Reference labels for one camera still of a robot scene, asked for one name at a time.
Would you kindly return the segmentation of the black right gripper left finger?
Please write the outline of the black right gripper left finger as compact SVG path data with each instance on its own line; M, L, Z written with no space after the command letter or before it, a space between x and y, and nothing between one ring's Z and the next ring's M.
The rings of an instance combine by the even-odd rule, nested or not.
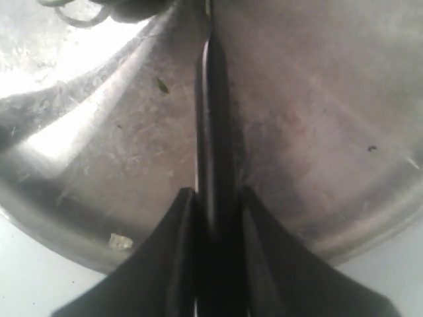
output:
M54 316L193 316L195 192L181 189L151 236Z

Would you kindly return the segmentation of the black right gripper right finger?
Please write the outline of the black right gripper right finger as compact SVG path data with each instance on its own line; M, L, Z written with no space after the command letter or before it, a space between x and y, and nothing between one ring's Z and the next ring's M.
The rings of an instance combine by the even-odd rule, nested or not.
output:
M392 316L385 296L300 244L248 187L241 190L251 316Z

